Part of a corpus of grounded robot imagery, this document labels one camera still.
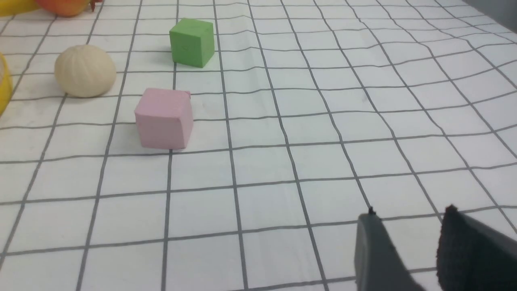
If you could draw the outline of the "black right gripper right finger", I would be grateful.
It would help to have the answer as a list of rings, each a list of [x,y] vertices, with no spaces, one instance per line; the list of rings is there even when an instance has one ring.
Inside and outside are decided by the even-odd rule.
[[[443,291],[515,291],[517,242],[450,205],[438,240],[437,278]]]

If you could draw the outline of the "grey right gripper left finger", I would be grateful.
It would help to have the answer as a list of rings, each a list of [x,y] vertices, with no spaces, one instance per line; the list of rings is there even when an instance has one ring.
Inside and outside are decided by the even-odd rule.
[[[357,220],[354,267],[359,291],[424,290],[404,266],[373,207]]]

